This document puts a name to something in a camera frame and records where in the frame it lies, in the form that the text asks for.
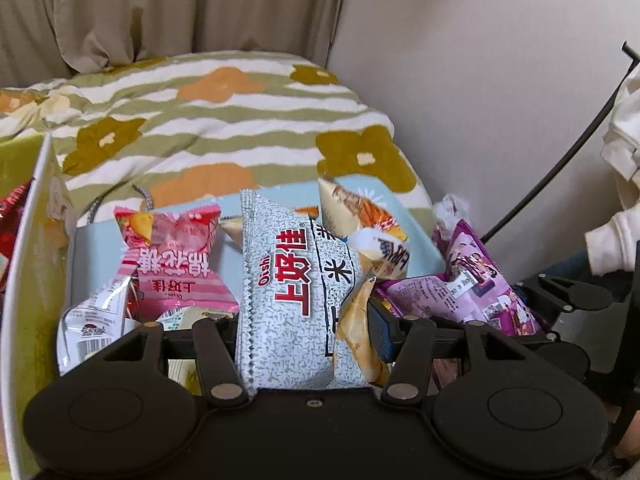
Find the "purple snack bag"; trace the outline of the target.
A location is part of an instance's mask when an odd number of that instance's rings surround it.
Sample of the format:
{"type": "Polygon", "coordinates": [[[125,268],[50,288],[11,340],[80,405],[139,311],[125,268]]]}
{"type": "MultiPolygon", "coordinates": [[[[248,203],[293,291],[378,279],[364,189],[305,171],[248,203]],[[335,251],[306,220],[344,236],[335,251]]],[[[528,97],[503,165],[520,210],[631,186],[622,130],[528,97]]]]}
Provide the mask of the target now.
{"type": "Polygon", "coordinates": [[[506,336],[540,331],[533,313],[464,220],[452,232],[443,274],[380,281],[376,289],[399,316],[436,316],[461,324],[480,321],[506,336]]]}

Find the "grey white oishi chips bag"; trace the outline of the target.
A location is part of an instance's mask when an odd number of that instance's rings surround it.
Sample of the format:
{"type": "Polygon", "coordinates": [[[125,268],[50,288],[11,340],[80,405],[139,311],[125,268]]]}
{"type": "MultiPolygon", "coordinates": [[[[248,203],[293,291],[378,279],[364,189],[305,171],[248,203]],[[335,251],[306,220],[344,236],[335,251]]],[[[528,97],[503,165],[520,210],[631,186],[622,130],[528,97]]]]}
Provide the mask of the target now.
{"type": "Polygon", "coordinates": [[[354,248],[253,190],[240,195],[243,299],[235,364],[250,392],[366,385],[338,321],[373,274],[354,248]]]}

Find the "pink cotton candy snack bag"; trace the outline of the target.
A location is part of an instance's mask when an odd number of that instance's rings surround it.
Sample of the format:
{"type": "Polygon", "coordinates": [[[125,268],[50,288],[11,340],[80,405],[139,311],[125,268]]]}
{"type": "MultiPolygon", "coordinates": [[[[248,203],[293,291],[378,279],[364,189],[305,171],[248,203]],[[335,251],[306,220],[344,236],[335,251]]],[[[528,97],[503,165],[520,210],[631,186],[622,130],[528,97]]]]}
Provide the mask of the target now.
{"type": "Polygon", "coordinates": [[[118,273],[134,278],[135,318],[154,321],[183,307],[239,312],[232,292],[209,265],[220,214],[216,204],[182,214],[114,209],[127,246],[118,273]]]}

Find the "blue white snack bag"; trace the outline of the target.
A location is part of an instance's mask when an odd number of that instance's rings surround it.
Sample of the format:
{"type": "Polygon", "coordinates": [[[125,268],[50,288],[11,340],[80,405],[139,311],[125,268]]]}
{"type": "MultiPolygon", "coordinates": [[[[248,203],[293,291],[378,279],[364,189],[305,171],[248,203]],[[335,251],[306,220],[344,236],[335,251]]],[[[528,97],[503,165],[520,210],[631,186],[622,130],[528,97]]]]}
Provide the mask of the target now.
{"type": "Polygon", "coordinates": [[[130,275],[119,276],[76,306],[58,322],[56,362],[61,376],[96,352],[134,330],[139,322],[131,315],[137,305],[130,275]]]}

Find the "cheese fries snack bag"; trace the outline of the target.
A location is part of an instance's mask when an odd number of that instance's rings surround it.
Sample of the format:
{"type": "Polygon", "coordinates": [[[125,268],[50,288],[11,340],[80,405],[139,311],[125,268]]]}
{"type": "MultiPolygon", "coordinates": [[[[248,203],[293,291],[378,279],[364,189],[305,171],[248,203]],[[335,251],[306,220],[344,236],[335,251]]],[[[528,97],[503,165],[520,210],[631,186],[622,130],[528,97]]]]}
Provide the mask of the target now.
{"type": "Polygon", "coordinates": [[[408,234],[386,209],[367,197],[341,185],[318,179],[323,225],[335,236],[345,238],[361,229],[371,228],[405,242],[408,234]]]}

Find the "red potato stix bag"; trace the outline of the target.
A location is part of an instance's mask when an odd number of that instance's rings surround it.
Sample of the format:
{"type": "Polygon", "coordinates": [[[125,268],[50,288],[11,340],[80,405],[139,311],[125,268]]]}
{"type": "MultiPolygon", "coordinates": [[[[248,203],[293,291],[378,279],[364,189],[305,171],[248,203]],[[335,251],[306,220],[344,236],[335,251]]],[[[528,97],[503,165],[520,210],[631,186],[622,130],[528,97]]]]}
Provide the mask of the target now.
{"type": "Polygon", "coordinates": [[[14,188],[14,190],[1,201],[0,220],[0,255],[1,255],[1,290],[6,288],[9,267],[11,264],[17,232],[20,228],[24,208],[32,180],[14,188]]]}

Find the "cream green snack bag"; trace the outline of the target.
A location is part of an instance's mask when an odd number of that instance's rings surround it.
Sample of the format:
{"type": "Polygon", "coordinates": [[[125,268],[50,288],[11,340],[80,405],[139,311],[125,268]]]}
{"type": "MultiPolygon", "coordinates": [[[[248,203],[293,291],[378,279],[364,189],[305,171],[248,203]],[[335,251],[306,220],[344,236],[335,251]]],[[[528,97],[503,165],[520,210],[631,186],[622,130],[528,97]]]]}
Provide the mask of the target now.
{"type": "Polygon", "coordinates": [[[215,309],[199,307],[183,307],[170,309],[162,313],[156,322],[163,325],[164,330],[190,330],[194,323],[203,318],[211,318],[214,321],[233,318],[234,313],[215,309]]]}

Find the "white orange snack bag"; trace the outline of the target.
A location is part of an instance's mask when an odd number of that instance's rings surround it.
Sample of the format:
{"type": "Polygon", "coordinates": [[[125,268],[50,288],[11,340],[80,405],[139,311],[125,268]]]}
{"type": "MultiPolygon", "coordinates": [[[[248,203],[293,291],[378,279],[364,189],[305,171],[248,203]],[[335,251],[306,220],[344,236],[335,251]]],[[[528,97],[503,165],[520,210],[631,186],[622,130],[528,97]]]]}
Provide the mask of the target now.
{"type": "Polygon", "coordinates": [[[407,276],[409,248],[397,237],[363,228],[350,234],[347,243],[371,261],[375,275],[381,280],[401,280],[407,276]]]}

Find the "white plastic bag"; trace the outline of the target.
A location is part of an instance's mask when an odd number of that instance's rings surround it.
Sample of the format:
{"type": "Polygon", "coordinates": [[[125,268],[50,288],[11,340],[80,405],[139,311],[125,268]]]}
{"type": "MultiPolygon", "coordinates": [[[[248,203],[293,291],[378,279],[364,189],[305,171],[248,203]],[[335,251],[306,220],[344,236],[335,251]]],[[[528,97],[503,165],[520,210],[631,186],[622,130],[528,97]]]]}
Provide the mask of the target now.
{"type": "Polygon", "coordinates": [[[460,220],[470,218],[469,204],[457,195],[446,194],[433,205],[435,233],[441,240],[450,240],[460,220]]]}

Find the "cream hoodie sleeve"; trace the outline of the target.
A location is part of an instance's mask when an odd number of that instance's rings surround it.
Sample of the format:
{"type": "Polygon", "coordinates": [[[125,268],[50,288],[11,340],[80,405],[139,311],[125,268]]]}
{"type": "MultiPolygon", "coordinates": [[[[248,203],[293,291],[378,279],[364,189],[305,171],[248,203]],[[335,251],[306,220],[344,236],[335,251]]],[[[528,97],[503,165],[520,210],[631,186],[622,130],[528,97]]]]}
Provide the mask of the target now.
{"type": "Polygon", "coordinates": [[[603,137],[602,159],[613,170],[622,209],[597,229],[585,234],[593,275],[626,271],[636,264],[639,243],[639,67],[625,78],[614,99],[608,131],[603,137]]]}

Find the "green cardboard box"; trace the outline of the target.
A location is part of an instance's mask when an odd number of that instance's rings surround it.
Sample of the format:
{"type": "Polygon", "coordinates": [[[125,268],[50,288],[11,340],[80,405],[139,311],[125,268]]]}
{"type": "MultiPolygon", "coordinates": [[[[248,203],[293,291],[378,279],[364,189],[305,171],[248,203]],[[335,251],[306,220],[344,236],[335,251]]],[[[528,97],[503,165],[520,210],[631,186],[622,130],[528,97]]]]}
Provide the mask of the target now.
{"type": "Polygon", "coordinates": [[[28,402],[58,378],[55,341],[58,322],[70,306],[77,219],[46,134],[17,232],[2,313],[1,408],[8,479],[31,479],[39,471],[22,419],[28,402]]]}

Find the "floral striped green blanket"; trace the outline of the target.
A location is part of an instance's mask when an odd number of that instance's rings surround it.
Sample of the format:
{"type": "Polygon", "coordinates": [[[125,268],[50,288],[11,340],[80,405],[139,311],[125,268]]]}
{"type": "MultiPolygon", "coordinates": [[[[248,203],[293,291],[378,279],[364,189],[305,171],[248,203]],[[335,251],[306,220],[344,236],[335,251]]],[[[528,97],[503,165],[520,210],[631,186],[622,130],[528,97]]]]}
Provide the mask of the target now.
{"type": "Polygon", "coordinates": [[[222,51],[1,91],[1,148],[46,134],[82,222],[243,188],[372,177],[424,229],[432,202],[390,118],[292,54],[222,51]]]}

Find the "beige curtain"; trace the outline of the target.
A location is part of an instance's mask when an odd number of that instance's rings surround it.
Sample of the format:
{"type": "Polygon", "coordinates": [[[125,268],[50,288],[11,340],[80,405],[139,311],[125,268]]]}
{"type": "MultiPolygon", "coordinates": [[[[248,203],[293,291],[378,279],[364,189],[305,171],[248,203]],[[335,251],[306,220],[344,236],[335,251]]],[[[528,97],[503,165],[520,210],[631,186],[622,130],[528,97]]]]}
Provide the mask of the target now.
{"type": "Polygon", "coordinates": [[[1,83],[192,52],[271,51],[326,64],[340,0],[1,0],[1,83]]]}

